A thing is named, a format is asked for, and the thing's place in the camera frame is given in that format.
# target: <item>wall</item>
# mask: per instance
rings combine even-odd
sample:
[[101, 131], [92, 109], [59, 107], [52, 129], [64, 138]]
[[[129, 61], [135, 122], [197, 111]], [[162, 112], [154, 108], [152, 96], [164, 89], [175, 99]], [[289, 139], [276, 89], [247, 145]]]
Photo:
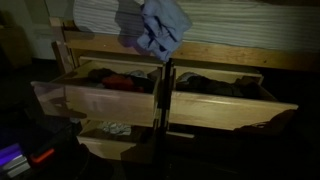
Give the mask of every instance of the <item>wall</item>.
[[11, 16], [9, 23], [24, 29], [32, 57], [55, 59], [51, 48], [54, 38], [44, 0], [0, 0], [0, 11]]

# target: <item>wooden drawer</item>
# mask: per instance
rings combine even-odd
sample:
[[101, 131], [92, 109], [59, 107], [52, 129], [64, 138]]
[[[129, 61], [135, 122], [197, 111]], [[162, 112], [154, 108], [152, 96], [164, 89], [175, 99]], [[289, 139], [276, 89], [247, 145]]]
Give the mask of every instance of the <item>wooden drawer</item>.
[[[153, 127], [158, 118], [157, 97], [161, 65], [82, 57], [82, 66], [50, 83], [32, 82], [38, 100], [47, 115], [122, 122]], [[117, 73], [141, 70], [159, 72], [152, 94], [97, 88], [88, 83], [88, 73], [106, 68]]]
[[77, 137], [79, 143], [85, 144], [90, 152], [101, 158], [146, 164], [152, 162], [153, 139], [148, 136], [152, 128], [132, 127], [131, 135], [117, 136], [105, 133], [101, 125], [99, 121], [89, 121], [84, 125]]
[[[194, 72], [210, 79], [234, 83], [237, 79], [244, 84], [261, 83], [258, 72], [239, 71], [233, 68], [223, 70], [197, 67], [175, 66], [174, 79], [185, 72]], [[270, 121], [276, 115], [290, 109], [297, 109], [295, 104], [277, 102], [277, 100], [260, 86], [261, 100], [234, 98], [227, 96], [189, 93], [173, 90], [169, 123], [192, 125], [208, 128], [234, 130], [243, 126]]]

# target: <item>dark floor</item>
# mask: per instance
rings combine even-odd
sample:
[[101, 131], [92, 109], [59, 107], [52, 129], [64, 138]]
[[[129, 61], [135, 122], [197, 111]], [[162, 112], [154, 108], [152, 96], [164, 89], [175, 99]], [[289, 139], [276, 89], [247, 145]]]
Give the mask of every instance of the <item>dark floor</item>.
[[[301, 105], [299, 115], [284, 132], [275, 137], [217, 133], [210, 141], [199, 136], [192, 145], [184, 144], [192, 146], [193, 154], [174, 147], [175, 141], [169, 138], [163, 169], [157, 167], [159, 174], [165, 179], [317, 179], [320, 167], [319, 79], [306, 73], [267, 69], [261, 72], [265, 75], [263, 86], [279, 100]], [[41, 108], [30, 82], [47, 82], [59, 74], [55, 61], [38, 60], [33, 65], [1, 75], [0, 105], [25, 101], [31, 116], [41, 121]], [[210, 149], [211, 153], [203, 153], [202, 149]], [[153, 173], [154, 167], [151, 170], [120, 162], [113, 164], [116, 174], [113, 179], [160, 176]]]

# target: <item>striped fabric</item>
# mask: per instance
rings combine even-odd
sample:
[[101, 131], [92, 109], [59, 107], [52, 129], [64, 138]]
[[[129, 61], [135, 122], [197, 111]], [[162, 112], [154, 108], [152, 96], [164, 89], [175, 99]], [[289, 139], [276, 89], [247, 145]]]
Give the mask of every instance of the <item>striped fabric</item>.
[[[185, 41], [319, 52], [320, 8], [254, 1], [177, 0], [193, 22]], [[82, 31], [139, 36], [143, 0], [75, 0]]]

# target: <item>pile of clothes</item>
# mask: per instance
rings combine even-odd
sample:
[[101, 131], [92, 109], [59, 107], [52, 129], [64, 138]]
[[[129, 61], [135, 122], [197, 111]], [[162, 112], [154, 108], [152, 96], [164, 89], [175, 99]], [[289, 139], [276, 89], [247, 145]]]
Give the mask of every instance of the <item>pile of clothes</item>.
[[254, 82], [244, 85], [236, 81], [235, 83], [230, 84], [223, 81], [208, 79], [192, 72], [184, 73], [177, 79], [176, 90], [260, 99], [260, 87]]
[[118, 74], [110, 69], [94, 69], [88, 73], [91, 82], [102, 83], [107, 89], [131, 92], [152, 93], [155, 79], [148, 78], [143, 71], [137, 70]]

